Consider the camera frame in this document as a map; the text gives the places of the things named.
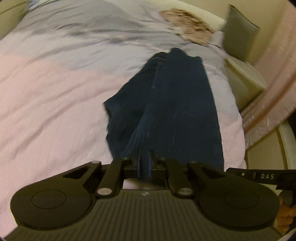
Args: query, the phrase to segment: gray pillow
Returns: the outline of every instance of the gray pillow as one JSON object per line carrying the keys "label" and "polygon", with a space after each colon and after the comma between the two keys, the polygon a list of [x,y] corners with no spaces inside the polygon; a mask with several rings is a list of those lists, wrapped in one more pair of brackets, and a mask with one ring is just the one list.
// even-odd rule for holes
{"label": "gray pillow", "polygon": [[231,56],[246,61],[260,28],[251,23],[233,5],[229,5],[227,22],[223,28],[223,48]]}

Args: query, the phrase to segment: curtain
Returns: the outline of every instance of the curtain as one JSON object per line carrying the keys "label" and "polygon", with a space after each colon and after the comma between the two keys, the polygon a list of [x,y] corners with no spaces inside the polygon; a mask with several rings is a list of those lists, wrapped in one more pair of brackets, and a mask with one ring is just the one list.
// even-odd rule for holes
{"label": "curtain", "polygon": [[268,86],[241,113],[246,149],[274,130],[296,108],[296,8],[292,3],[287,4],[272,41],[254,67]]}

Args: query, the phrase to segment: dark blue pants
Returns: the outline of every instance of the dark blue pants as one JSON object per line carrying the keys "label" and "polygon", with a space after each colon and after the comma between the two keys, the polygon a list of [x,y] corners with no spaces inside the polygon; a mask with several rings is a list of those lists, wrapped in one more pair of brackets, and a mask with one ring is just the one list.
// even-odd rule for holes
{"label": "dark blue pants", "polygon": [[176,48],[157,53],[104,104],[113,157],[139,150],[141,176],[148,176],[149,149],[157,157],[223,170],[217,111],[200,57]]}

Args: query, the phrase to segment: beige crumpled cloth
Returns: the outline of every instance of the beige crumpled cloth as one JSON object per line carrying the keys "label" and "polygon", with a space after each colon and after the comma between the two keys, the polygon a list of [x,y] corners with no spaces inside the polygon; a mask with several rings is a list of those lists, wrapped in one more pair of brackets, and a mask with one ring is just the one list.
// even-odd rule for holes
{"label": "beige crumpled cloth", "polygon": [[169,29],[182,38],[203,46],[207,46],[211,40],[214,29],[194,14],[176,8],[160,11],[159,14],[170,22]]}

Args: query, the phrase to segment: mattress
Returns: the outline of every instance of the mattress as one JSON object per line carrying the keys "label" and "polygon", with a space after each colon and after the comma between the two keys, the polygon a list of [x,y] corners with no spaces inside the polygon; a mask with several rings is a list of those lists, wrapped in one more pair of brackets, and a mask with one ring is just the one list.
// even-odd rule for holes
{"label": "mattress", "polygon": [[225,170],[244,168],[242,120],[217,42],[182,40],[142,0],[55,0],[29,12],[0,41],[0,236],[17,226],[9,208],[17,190],[92,160],[111,162],[103,102],[173,47],[203,59]]}

